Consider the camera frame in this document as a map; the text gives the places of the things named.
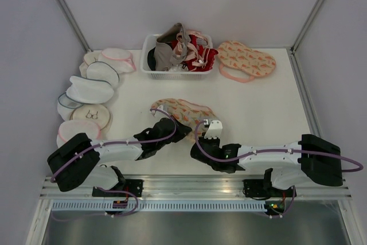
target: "robotic arm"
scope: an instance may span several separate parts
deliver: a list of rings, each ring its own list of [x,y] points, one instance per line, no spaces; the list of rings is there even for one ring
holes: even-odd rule
[[[191,157],[208,164],[213,170],[226,173],[247,170],[252,174],[264,174],[264,188],[280,190],[311,181],[325,186],[342,185],[341,160],[297,153],[309,150],[340,156],[338,146],[312,134],[304,134],[301,141],[287,145],[246,146],[231,143],[221,148],[221,122],[205,120],[205,126],[208,130],[192,147]]]
[[[190,132],[190,127],[174,118],[162,118],[153,128],[147,128],[125,140],[90,140],[85,133],[79,133],[47,159],[54,174],[51,182],[57,182],[62,192],[81,184],[105,190],[123,190],[126,181],[119,169],[114,166],[102,167],[100,164],[152,157],[164,145],[176,143]]]
[[[222,123],[206,120],[206,127],[207,132],[192,147],[191,157],[208,164],[213,170],[226,173],[247,170],[252,174],[264,174],[264,189],[287,190],[310,181],[326,186],[342,185],[341,160],[297,152],[312,150],[340,157],[339,147],[314,135],[302,135],[301,141],[288,145],[256,147],[231,143],[221,148]],[[104,190],[123,190],[126,181],[118,168],[100,164],[150,158],[164,145],[182,140],[191,131],[174,118],[162,118],[153,128],[125,140],[90,140],[84,133],[77,134],[48,158],[54,174],[51,181],[57,182],[62,192],[81,184]]]

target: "laundry basket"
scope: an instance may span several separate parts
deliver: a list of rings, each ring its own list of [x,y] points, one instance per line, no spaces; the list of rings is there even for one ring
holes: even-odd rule
[[[148,53],[155,47],[155,42],[160,34],[149,34],[144,41],[142,55],[140,57],[140,69],[143,73],[148,74],[155,80],[201,80],[205,78],[211,71],[205,72],[168,72],[168,71],[152,71],[148,66]],[[212,38],[205,35],[208,38],[209,46],[212,48]]]

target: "mesh laundry bag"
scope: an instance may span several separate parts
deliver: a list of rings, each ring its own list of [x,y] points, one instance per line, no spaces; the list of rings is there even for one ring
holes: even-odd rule
[[[87,69],[88,65],[86,63],[81,63],[79,65],[80,76],[87,77]]]
[[[132,54],[119,48],[107,48],[101,51],[98,55],[98,61],[109,64],[118,74],[130,73],[136,70],[132,61]]]
[[[101,51],[93,51],[93,52],[88,52],[84,55],[83,57],[83,62],[89,66],[92,63],[98,61],[98,56],[101,53]]]
[[[72,85],[67,89],[67,97],[74,102],[94,104],[105,103],[114,95],[112,86],[104,80],[90,80],[71,76]]]
[[[58,128],[57,146],[62,146],[78,133],[86,133],[90,139],[99,139],[101,130],[96,123],[90,120],[68,120]]]
[[[70,100],[66,93],[61,94],[57,99],[57,112],[63,120],[70,120],[71,114],[74,110],[82,107],[83,104]]]
[[[102,61],[96,61],[87,68],[87,79],[105,80],[113,88],[116,88],[120,82],[120,76],[109,64]]]
[[[107,132],[112,117],[110,111],[101,104],[85,104],[73,112],[71,120],[90,120]]]

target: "white table surface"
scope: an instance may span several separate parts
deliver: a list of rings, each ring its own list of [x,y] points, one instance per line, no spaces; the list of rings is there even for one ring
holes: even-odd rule
[[[107,139],[131,137],[157,119],[149,112],[159,99],[185,99],[209,106],[223,123],[221,145],[280,145],[299,141],[309,133],[306,116],[285,49],[258,49],[274,56],[277,67],[269,76],[249,83],[226,79],[213,71],[204,80],[153,80],[139,70],[140,50],[132,50],[137,71],[124,74],[114,97],[106,103],[113,121]],[[231,70],[234,75],[242,74]],[[199,175],[215,172],[190,157],[192,143],[182,140],[165,146],[149,159],[119,161],[114,165],[123,174]]]

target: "cable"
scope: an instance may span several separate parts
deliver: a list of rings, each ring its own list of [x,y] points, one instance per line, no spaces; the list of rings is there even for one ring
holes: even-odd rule
[[[105,142],[104,145],[105,146],[108,146],[108,145],[118,145],[118,144],[121,144],[121,145],[126,145],[126,144],[129,144],[129,145],[134,145],[134,144],[143,144],[143,143],[157,143],[157,142],[161,142],[161,141],[164,141],[164,140],[167,140],[169,138],[171,138],[175,132],[176,132],[176,122],[174,121],[174,119],[166,112],[160,110],[160,109],[157,109],[157,108],[151,108],[150,111],[152,110],[155,110],[155,111],[158,111],[160,113],[163,113],[165,114],[168,118],[170,118],[173,123],[174,123],[174,130],[173,132],[166,136],[166,137],[163,137],[163,138],[159,138],[159,139],[153,139],[153,140],[147,140],[147,141],[130,141],[130,142],[127,142],[127,141],[109,141],[109,142]],[[71,158],[68,162],[66,162],[65,164],[63,164],[63,166],[61,166],[61,168],[59,168],[51,177],[51,183],[55,183],[56,182],[56,177],[65,169],[67,168],[72,162],[74,162],[75,160],[77,160],[79,157],[83,156],[85,153],[88,153],[90,150],[92,149],[95,149],[96,147],[100,147],[100,144],[97,144],[97,145],[94,145],[94,146],[90,146],[88,147],[87,149],[84,149],[82,152],[80,152],[79,154],[76,154],[73,158]]]
[[[292,195],[291,204],[288,206],[287,209],[284,210],[284,212],[282,214],[279,214],[279,215],[266,215],[264,213],[257,213],[257,214],[258,215],[261,215],[261,216],[264,216],[264,217],[269,217],[270,219],[273,219],[273,218],[283,218],[283,216],[286,215],[291,210],[291,208],[293,207],[294,198],[296,196],[296,187],[295,186],[292,186],[292,189],[293,189],[293,195]]]
[[[135,206],[133,207],[132,210],[126,212],[126,213],[119,213],[119,214],[115,214],[113,215],[112,217],[121,217],[121,216],[128,216],[130,214],[132,214],[133,212],[135,212],[135,210],[139,207],[139,199],[136,197],[136,195],[132,194],[131,192],[126,192],[124,190],[105,190],[105,189],[102,189],[102,188],[98,188],[99,190],[103,191],[103,192],[109,192],[109,193],[125,193],[127,195],[130,195],[131,197],[133,197],[136,201],[136,204]],[[78,216],[78,217],[73,217],[73,218],[69,218],[69,219],[59,219],[59,218],[56,218],[53,214],[53,212],[51,212],[50,216],[53,220],[57,221],[57,222],[70,222],[70,221],[74,221],[74,220],[77,220],[77,219],[81,219],[81,218],[84,218],[84,217],[91,217],[91,216],[105,216],[106,213],[88,213],[86,215],[82,215],[82,216]]]
[[[205,155],[206,157],[208,157],[209,159],[211,159],[213,161],[216,161],[216,162],[220,162],[220,163],[227,163],[227,162],[233,162],[233,161],[237,161],[239,159],[242,159],[242,158],[245,158],[245,157],[248,157],[248,156],[255,155],[255,153],[252,152],[252,151],[250,151],[248,153],[245,153],[243,155],[237,156],[237,157],[230,158],[230,159],[218,159],[218,158],[215,158],[215,157],[209,155],[201,147],[201,145],[199,143],[199,137],[198,137],[198,129],[199,129],[199,127],[204,122],[205,121],[202,120],[201,122],[199,122],[196,125],[196,128],[195,128],[195,142],[196,142],[197,147],[201,151],[201,153],[203,155]],[[273,153],[273,152],[287,153],[288,152],[288,149],[261,149],[261,150],[257,150],[256,151],[256,154],[260,154],[260,153]],[[347,158],[347,157],[344,157],[344,156],[334,155],[334,154],[331,154],[331,153],[326,153],[326,152],[321,152],[321,151],[311,151],[311,150],[299,150],[299,149],[292,149],[292,152],[293,153],[303,153],[303,154],[319,155],[319,156],[325,156],[325,157],[335,158],[335,159],[339,159],[339,160],[342,160],[342,161],[345,161],[345,162],[349,162],[349,163],[352,163],[352,164],[358,166],[355,169],[343,169],[342,172],[359,172],[360,170],[362,170],[364,168],[361,163],[359,163],[359,162],[357,162],[357,161],[355,161],[353,159],[350,159],[350,158]]]
[[[137,144],[137,143],[140,143],[140,144],[142,144],[142,143],[157,143],[157,142],[160,142],[160,141],[164,141],[164,140],[166,140],[166,139],[169,139],[169,138],[171,138],[174,134],[175,134],[175,132],[176,132],[176,129],[177,129],[177,127],[176,127],[176,122],[174,121],[174,119],[168,114],[168,113],[166,113],[166,112],[164,112],[164,111],[162,111],[162,110],[160,110],[160,109],[157,109],[157,108],[151,108],[150,109],[150,111],[152,111],[152,110],[155,110],[155,111],[158,111],[158,112],[161,112],[161,113],[163,113],[163,114],[165,114],[168,118],[170,118],[172,121],[173,121],[173,123],[174,123],[174,130],[173,130],[173,132],[170,134],[170,135],[168,135],[168,136],[166,136],[166,137],[163,137],[163,138],[160,138],[160,139],[153,139],[153,140],[148,140],[148,141],[131,141],[131,142],[129,142],[129,144]],[[116,145],[116,144],[123,144],[123,145],[125,145],[125,144],[128,144],[127,143],[127,141],[110,141],[110,142],[105,142],[104,143],[104,145],[106,145],[106,146],[108,146],[108,145]],[[92,150],[92,149],[95,149],[96,147],[99,147],[100,145],[99,144],[97,144],[97,145],[94,145],[94,146],[90,146],[89,148],[87,148],[87,149],[85,149],[85,150],[83,150],[82,152],[80,152],[79,154],[77,154],[77,155],[75,155],[73,158],[71,158],[68,162],[66,162],[61,168],[59,168],[54,174],[53,174],[53,176],[51,177],[51,183],[55,183],[56,181],[56,177],[65,169],[65,168],[67,168],[72,162],[74,162],[76,159],[78,159],[79,157],[81,157],[81,156],[83,156],[83,154],[85,154],[85,153],[88,153],[90,150]],[[130,210],[130,211],[128,211],[128,212],[126,212],[126,213],[119,213],[119,214],[115,214],[115,215],[113,215],[113,217],[114,216],[118,216],[118,217],[122,217],[122,216],[127,216],[127,215],[130,215],[130,214],[132,214],[132,213],[134,213],[135,212],[135,210],[138,208],[138,206],[139,206],[139,200],[138,200],[138,198],[134,195],[134,194],[132,194],[131,192],[128,192],[128,191],[125,191],[125,190],[105,190],[105,189],[103,189],[103,188],[98,188],[99,190],[101,190],[101,191],[103,191],[103,192],[108,192],[108,193],[124,193],[124,194],[126,194],[127,195],[127,199],[128,199],[128,195],[130,195],[131,197],[133,197],[134,199],[135,199],[135,201],[136,201],[136,204],[135,204],[135,206],[133,207],[133,209],[132,210]],[[80,217],[75,217],[75,218],[72,218],[72,219],[58,219],[58,218],[56,218],[54,215],[53,215],[53,213],[51,212],[51,214],[50,214],[50,216],[51,216],[51,218],[52,219],[54,219],[55,221],[58,221],[58,222],[68,222],[68,221],[73,221],[73,220],[77,220],[77,219],[79,219],[79,218],[83,218],[83,217],[90,217],[90,216],[100,216],[100,215],[105,215],[105,214],[101,214],[101,213],[89,213],[89,214],[87,214],[87,215],[84,215],[84,216],[80,216]]]

